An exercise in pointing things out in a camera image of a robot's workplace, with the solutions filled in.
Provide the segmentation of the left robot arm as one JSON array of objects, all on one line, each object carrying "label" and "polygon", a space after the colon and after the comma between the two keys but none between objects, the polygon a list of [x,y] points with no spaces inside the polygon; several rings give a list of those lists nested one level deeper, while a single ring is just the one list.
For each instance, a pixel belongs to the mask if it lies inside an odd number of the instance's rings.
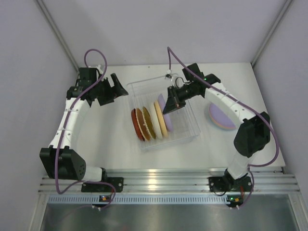
[{"label": "left robot arm", "polygon": [[92,181],[93,187],[98,191],[106,190],[109,180],[104,168],[87,165],[76,152],[81,126],[93,102],[97,101],[103,106],[128,94],[115,73],[111,74],[114,83],[112,86],[108,79],[99,79],[101,74],[99,67],[79,69],[79,78],[66,93],[64,115],[56,134],[49,147],[42,148],[39,153],[50,178]]}]

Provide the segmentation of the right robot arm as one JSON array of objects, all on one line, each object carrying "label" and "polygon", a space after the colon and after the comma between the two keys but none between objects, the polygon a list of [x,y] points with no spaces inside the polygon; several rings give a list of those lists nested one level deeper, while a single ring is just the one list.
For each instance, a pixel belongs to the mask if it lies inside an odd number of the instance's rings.
[{"label": "right robot arm", "polygon": [[264,149],[270,141],[270,117],[266,112],[256,115],[240,105],[216,75],[205,76],[198,64],[193,63],[182,71],[187,83],[181,87],[168,87],[163,114],[183,108],[188,99],[200,95],[217,106],[232,121],[237,129],[233,140],[236,153],[225,171],[227,177],[224,184],[230,191],[235,191],[241,187],[241,178],[247,174],[253,155]]}]

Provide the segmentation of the lavender plate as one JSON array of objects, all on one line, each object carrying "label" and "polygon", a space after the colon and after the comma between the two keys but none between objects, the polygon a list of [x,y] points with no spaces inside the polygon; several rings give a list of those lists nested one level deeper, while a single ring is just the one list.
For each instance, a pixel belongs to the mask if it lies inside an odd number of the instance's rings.
[{"label": "lavender plate", "polygon": [[[165,101],[164,96],[162,94],[158,95],[158,103],[159,103],[159,106],[161,108],[161,112],[163,112],[165,105],[166,105],[166,101]],[[163,115],[163,118],[164,118],[167,130],[169,132],[173,132],[174,128],[173,128],[173,124],[171,122],[169,114]]]}]

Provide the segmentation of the pink plate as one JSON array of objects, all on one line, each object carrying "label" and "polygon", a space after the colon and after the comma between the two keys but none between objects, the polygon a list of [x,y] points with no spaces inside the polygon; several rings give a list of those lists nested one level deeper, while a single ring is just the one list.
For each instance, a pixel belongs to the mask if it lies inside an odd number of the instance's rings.
[{"label": "pink plate", "polygon": [[224,114],[214,114],[209,113],[209,118],[211,122],[218,128],[223,130],[234,130],[236,126],[234,123]]}]

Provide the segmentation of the dark red plate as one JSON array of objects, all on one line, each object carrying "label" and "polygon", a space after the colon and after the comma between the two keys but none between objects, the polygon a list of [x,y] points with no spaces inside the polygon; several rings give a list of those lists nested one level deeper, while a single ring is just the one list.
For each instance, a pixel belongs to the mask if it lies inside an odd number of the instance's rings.
[{"label": "dark red plate", "polygon": [[135,132],[136,132],[138,139],[140,141],[145,141],[145,138],[143,137],[141,130],[139,129],[139,126],[138,126],[135,108],[132,109],[132,111],[131,111],[131,119],[132,119],[132,123],[133,123],[133,126],[134,126],[134,129],[135,129]]}]

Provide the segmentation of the purple plate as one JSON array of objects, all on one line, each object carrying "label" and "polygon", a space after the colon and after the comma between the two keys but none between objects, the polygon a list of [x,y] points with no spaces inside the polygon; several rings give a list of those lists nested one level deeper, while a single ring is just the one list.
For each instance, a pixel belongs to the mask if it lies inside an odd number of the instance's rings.
[{"label": "purple plate", "polygon": [[234,123],[213,103],[209,105],[209,117],[212,122],[219,128],[225,130],[234,130]]}]

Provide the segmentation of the clear wire dish rack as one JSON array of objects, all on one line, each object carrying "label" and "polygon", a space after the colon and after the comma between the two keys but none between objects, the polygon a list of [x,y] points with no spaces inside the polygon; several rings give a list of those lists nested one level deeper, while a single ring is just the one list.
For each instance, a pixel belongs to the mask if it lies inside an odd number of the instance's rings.
[{"label": "clear wire dish rack", "polygon": [[[132,109],[145,106],[150,113],[150,104],[158,100],[158,95],[162,94],[167,101],[167,88],[172,86],[171,82],[165,77],[154,77],[146,80],[131,82],[127,84],[128,100],[130,105],[129,113]],[[179,145],[184,142],[192,141],[200,134],[196,118],[189,102],[184,108],[169,113],[174,131],[168,131],[168,137],[151,139],[149,141],[139,141],[140,148],[148,151],[151,149],[163,148],[171,145]]]}]

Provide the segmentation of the orange brown plate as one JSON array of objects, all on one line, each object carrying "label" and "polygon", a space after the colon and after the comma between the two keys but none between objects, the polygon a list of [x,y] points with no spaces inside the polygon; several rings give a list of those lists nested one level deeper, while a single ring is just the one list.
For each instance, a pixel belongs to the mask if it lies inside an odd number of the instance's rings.
[{"label": "orange brown plate", "polygon": [[143,114],[140,108],[136,108],[136,118],[142,136],[146,141],[149,141],[151,137],[146,129],[145,122],[143,119]]}]

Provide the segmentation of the blue plate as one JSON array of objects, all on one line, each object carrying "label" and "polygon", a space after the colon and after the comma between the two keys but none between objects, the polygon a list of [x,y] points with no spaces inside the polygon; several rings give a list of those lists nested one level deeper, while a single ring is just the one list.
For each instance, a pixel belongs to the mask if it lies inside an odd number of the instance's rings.
[{"label": "blue plate", "polygon": [[204,109],[204,115],[205,115],[205,118],[206,118],[206,121],[213,127],[217,128],[217,129],[220,129],[218,127],[216,127],[210,120],[209,118],[209,105]]}]

